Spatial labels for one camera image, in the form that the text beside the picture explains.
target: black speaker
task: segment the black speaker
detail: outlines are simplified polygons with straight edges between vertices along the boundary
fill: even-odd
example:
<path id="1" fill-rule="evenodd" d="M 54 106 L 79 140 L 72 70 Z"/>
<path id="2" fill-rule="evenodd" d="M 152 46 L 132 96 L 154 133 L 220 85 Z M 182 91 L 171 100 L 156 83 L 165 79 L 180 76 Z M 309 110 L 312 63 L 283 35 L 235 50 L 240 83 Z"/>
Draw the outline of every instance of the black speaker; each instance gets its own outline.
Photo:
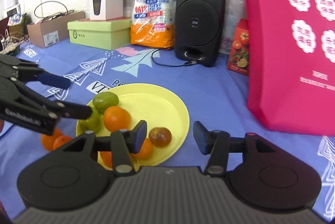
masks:
<path id="1" fill-rule="evenodd" d="M 213 66 L 219 55 L 225 0 L 177 0 L 175 54 Z"/>

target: green gift box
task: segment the green gift box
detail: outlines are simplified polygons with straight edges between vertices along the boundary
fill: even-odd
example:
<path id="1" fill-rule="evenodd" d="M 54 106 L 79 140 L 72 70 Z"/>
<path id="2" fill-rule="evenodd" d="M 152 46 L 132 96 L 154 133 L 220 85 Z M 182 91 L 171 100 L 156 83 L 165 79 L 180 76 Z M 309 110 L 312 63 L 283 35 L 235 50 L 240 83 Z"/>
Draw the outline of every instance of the green gift box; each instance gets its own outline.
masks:
<path id="1" fill-rule="evenodd" d="M 117 18 L 108 21 L 83 19 L 68 22 L 70 42 L 114 50 L 130 43 L 130 18 Z"/>

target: coffee cup picture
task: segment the coffee cup picture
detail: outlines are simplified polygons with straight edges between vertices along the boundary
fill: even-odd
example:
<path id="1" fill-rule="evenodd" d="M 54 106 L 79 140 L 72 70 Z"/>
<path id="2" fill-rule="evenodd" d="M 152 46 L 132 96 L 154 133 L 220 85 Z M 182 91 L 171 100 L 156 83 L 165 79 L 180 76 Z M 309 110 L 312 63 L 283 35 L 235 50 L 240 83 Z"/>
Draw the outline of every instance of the coffee cup picture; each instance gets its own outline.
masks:
<path id="1" fill-rule="evenodd" d="M 93 12 L 94 15 L 100 14 L 101 0 L 93 0 Z"/>

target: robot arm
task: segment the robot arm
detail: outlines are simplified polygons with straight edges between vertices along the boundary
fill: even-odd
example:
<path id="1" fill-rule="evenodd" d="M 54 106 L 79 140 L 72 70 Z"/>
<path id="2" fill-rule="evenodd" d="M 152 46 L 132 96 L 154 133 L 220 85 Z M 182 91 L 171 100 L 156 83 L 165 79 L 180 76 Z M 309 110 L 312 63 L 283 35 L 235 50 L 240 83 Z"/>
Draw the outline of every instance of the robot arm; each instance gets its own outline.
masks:
<path id="1" fill-rule="evenodd" d="M 68 89 L 71 81 L 53 75 L 38 64 L 8 55 L 0 55 L 0 119 L 39 133 L 51 135 L 60 117 L 86 119 L 89 106 L 51 101 L 28 88 L 25 83 Z"/>

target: magenta tote bag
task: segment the magenta tote bag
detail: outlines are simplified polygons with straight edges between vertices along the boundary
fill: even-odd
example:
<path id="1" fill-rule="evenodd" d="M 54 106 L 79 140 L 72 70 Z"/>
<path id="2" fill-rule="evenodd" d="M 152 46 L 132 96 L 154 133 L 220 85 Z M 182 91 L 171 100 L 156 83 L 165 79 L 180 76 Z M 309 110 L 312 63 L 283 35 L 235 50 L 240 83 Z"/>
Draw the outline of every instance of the magenta tote bag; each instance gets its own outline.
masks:
<path id="1" fill-rule="evenodd" d="M 335 135 L 334 0 L 246 1 L 249 110 L 270 130 Z"/>

